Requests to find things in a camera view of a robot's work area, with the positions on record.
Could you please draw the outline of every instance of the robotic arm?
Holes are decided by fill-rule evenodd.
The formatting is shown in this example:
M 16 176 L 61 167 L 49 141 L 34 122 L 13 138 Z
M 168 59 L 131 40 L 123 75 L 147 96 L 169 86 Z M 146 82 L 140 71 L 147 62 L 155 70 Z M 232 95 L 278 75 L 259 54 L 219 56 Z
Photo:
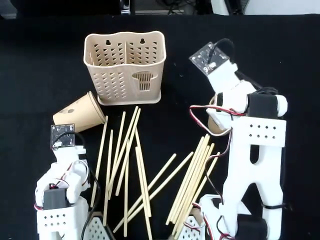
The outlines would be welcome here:
M 281 159 L 286 138 L 286 121 L 279 117 L 287 112 L 288 103 L 274 88 L 256 89 L 251 82 L 238 77 L 237 65 L 218 44 L 209 42 L 190 57 L 215 91 L 212 105 L 202 107 L 220 134 L 206 128 L 192 112 L 191 115 L 213 136 L 232 134 L 223 197 L 205 195 L 200 205 L 213 229 L 214 239 L 224 233 L 237 240 L 278 240 L 283 207 Z M 259 147 L 256 163 L 250 160 L 252 145 Z M 251 216 L 242 202 L 252 183 L 256 183 L 262 199 L 262 219 Z
M 40 240 L 79 240 L 88 217 L 88 203 L 80 196 L 90 187 L 86 149 L 75 145 L 74 124 L 52 125 L 51 144 L 56 162 L 37 181 L 35 205 Z

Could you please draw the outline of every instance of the perforated basket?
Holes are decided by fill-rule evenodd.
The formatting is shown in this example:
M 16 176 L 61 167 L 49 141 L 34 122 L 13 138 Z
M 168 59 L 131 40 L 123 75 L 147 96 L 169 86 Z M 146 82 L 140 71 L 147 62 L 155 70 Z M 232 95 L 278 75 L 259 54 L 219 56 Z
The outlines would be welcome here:
M 84 41 L 83 61 L 102 105 L 159 102 L 166 57 L 159 31 L 90 34 Z

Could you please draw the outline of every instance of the basket hole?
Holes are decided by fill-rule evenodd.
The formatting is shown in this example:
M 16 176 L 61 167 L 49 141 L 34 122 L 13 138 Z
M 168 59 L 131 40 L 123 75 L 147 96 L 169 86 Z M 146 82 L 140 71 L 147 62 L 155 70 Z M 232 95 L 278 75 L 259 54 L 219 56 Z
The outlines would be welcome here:
M 139 81 L 140 92 L 150 91 L 150 82 L 154 77 L 150 71 L 138 71 L 132 74 L 132 77 Z

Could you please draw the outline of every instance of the paper cup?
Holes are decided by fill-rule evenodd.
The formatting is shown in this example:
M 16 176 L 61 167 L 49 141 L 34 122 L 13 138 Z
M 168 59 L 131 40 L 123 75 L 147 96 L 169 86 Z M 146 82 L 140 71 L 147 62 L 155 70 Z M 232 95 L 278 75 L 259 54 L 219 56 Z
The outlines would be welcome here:
M 211 98 L 209 105 L 214 104 L 215 102 L 215 96 Z M 215 123 L 215 121 L 209 116 L 208 118 L 208 128 L 210 129 L 211 132 L 214 134 L 221 134 L 224 132 L 224 130 L 221 130 L 219 126 Z
M 77 133 L 106 122 L 105 116 L 91 91 L 53 115 L 55 125 L 75 124 Z

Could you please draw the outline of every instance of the black tabletop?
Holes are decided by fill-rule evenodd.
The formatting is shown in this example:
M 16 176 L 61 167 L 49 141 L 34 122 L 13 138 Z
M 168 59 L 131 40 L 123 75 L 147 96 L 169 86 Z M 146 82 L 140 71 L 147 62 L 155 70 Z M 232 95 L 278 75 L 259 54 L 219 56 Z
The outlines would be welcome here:
M 207 104 L 214 92 L 189 56 L 209 41 L 230 38 L 235 44 L 238 68 L 261 85 L 277 88 L 288 100 L 283 191 L 284 202 L 293 211 L 283 212 L 282 239 L 317 239 L 319 29 L 317 15 L 86 16 L 0 21 L 0 239 L 37 237 L 34 190 L 55 160 L 49 147 L 52 115 L 89 90 L 96 94 L 83 63 L 85 37 L 91 33 L 153 30 L 165 35 L 167 59 L 161 101 L 140 106 L 138 129 L 148 182 L 177 153 L 168 173 L 172 171 L 205 134 L 191 120 L 188 106 Z M 115 130 L 117 138 L 122 111 L 126 110 L 129 122 L 133 109 L 129 105 L 102 107 L 109 116 L 107 139 L 110 129 Z M 100 125 L 83 132 L 89 164 L 94 169 L 102 129 Z M 216 152 L 226 147 L 226 137 L 211 140 L 216 143 Z M 105 145 L 99 178 L 103 189 Z M 129 205 L 140 195 L 134 156 L 130 156 Z M 219 189 L 227 176 L 227 160 L 222 157 L 212 174 Z M 167 238 L 172 231 L 165 222 L 185 171 L 151 201 L 154 239 Z M 213 193 L 209 185 L 201 196 L 206 193 Z M 123 199 L 122 188 L 120 196 L 112 196 L 109 203 L 108 223 L 112 229 L 123 217 Z M 245 200 L 252 211 L 261 212 L 255 188 L 249 189 Z M 98 208 L 102 210 L 102 201 Z M 115 236 L 122 239 L 123 229 Z M 146 238 L 141 212 L 128 225 L 128 239 Z

